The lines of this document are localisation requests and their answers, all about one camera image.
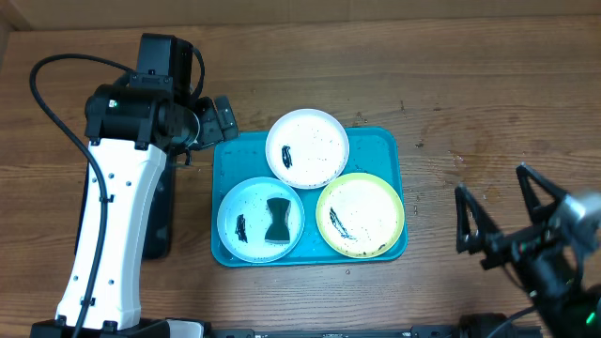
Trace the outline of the white plate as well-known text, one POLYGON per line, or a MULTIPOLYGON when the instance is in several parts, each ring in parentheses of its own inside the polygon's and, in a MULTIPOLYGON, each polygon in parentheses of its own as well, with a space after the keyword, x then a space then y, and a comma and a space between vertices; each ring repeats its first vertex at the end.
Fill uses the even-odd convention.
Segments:
POLYGON ((289 112, 271 127, 265 145, 272 173, 297 189, 317 189, 339 177, 349 158, 342 124, 321 110, 289 112))

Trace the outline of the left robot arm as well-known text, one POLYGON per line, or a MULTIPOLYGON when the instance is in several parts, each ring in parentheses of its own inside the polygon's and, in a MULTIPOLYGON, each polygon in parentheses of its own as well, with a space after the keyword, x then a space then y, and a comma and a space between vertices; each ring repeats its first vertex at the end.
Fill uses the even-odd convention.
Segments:
POLYGON ((147 229, 167 230, 177 156, 236 139, 226 97, 211 99, 192 66, 202 55, 170 35, 142 35, 135 68, 97 88, 85 104, 85 134, 73 143, 87 161, 75 259, 52 319, 35 337, 202 337, 192 319, 147 319, 140 272, 147 229))

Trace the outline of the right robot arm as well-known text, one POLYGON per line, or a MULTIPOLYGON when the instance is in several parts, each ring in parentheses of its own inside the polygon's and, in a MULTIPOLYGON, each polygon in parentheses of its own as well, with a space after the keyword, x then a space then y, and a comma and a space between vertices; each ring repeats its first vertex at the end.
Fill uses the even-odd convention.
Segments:
POLYGON ((584 261, 600 248, 599 192, 571 193, 529 165, 516 168, 530 225, 505 235, 463 184, 455 188, 458 252, 484 254, 485 270, 503 268, 531 299, 510 316, 465 315, 458 337, 535 337, 515 320, 538 313, 555 337, 600 334, 600 288, 582 285, 584 261))

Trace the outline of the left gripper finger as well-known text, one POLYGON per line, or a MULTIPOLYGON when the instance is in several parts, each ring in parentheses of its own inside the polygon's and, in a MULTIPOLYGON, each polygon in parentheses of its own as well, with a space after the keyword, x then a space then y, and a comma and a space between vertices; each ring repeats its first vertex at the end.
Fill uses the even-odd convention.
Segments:
POLYGON ((220 96, 215 100, 217 119, 225 141, 231 141, 239 137, 239 127, 235 119, 230 101, 226 96, 220 96))
POLYGON ((197 144, 199 149, 216 146, 223 141, 223 132, 217 118, 217 111, 211 98, 200 98, 194 106, 200 122, 197 144))

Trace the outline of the light blue plate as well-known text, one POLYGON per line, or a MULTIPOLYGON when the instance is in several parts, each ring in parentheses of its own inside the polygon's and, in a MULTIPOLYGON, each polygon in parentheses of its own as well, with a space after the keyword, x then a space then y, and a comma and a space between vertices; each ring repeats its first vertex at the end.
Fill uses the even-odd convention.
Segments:
POLYGON ((282 181, 271 177, 249 178, 236 185, 221 202, 216 229, 224 248, 246 265, 273 265, 290 254, 304 231, 305 212, 299 195, 282 181), (290 201, 287 225, 290 241, 265 241, 271 215, 267 201, 280 197, 290 201))

